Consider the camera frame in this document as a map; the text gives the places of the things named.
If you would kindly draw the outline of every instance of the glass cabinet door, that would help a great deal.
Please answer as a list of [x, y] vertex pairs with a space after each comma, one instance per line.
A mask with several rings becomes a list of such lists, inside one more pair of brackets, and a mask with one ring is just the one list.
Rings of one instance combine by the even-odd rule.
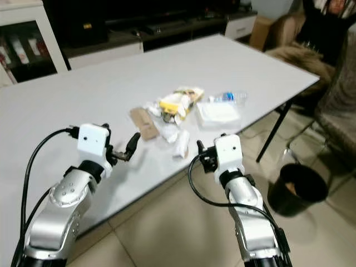
[[13, 83], [57, 73], [36, 21], [0, 26], [0, 63]]

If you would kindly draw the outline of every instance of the white table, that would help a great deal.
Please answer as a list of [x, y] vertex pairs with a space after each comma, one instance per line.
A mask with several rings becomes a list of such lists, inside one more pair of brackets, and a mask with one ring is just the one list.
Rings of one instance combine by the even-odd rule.
[[[19, 232], [23, 176], [36, 145], [50, 132], [85, 122], [110, 124], [111, 143], [124, 149], [136, 131], [129, 110], [181, 85], [199, 86], [205, 98], [245, 90], [246, 106], [235, 129], [203, 131], [194, 113], [182, 124], [191, 133], [189, 156], [172, 158], [161, 138], [139, 141], [130, 162], [119, 162], [100, 183], [82, 220], [81, 231], [95, 226], [184, 169], [221, 133], [239, 132], [315, 81], [317, 76], [279, 62], [222, 36], [212, 36], [40, 78], [0, 90], [1, 266], [8, 266]], [[42, 193], [78, 164], [76, 140], [59, 135], [38, 154], [29, 183], [27, 214]]]

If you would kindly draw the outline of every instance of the cabinet drawer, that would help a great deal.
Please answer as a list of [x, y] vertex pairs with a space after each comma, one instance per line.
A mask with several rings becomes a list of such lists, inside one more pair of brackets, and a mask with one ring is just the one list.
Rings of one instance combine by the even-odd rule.
[[81, 67], [99, 64], [101, 62], [115, 60], [122, 57], [128, 57], [136, 54], [143, 53], [143, 49], [139, 43], [128, 44], [126, 46], [119, 46], [109, 50], [94, 52], [82, 56], [69, 58], [68, 61], [72, 70]]
[[251, 34], [255, 20], [256, 16], [229, 21], [226, 26], [225, 36], [237, 39]]

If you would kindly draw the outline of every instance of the tiled floor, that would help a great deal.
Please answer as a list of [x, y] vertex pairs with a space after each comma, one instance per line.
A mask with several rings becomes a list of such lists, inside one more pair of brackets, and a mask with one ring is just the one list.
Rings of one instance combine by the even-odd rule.
[[[278, 177], [279, 157], [288, 138], [310, 122], [290, 111], [260, 164], [255, 158], [278, 114], [272, 112], [241, 134], [246, 173], [253, 175], [264, 198]], [[345, 177], [342, 164], [322, 141], [302, 135], [293, 150], [304, 164], [335, 184]], [[193, 171], [200, 191], [225, 201], [223, 190], [201, 166]], [[356, 181], [351, 179], [327, 201], [293, 218], [273, 213], [284, 228], [294, 266], [354, 266], [356, 263]], [[91, 266], [226, 266], [242, 267], [234, 222], [227, 209], [201, 202], [186, 172], [78, 240], [69, 267]]]

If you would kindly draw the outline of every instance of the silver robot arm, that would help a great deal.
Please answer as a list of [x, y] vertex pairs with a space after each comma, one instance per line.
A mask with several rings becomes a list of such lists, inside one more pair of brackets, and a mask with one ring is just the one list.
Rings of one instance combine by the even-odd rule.
[[284, 232], [281, 228], [276, 229], [271, 221], [258, 211], [266, 215], [269, 213], [253, 179], [244, 175], [239, 137], [223, 135], [214, 140], [214, 147], [206, 150], [200, 141], [197, 143], [199, 159], [205, 172], [214, 172], [215, 182], [224, 188], [229, 203], [215, 203], [199, 196], [195, 188], [193, 190], [209, 204], [229, 208], [235, 221], [235, 234], [245, 266], [291, 266], [288, 255], [282, 253], [289, 251]]
[[136, 133], [126, 152], [116, 152], [109, 144], [110, 135], [108, 125], [79, 127], [77, 149], [82, 163], [70, 167], [50, 189], [48, 202], [32, 225], [21, 266], [45, 266], [49, 261], [51, 266], [65, 266], [98, 184], [110, 177], [118, 159], [131, 158], [140, 138]]

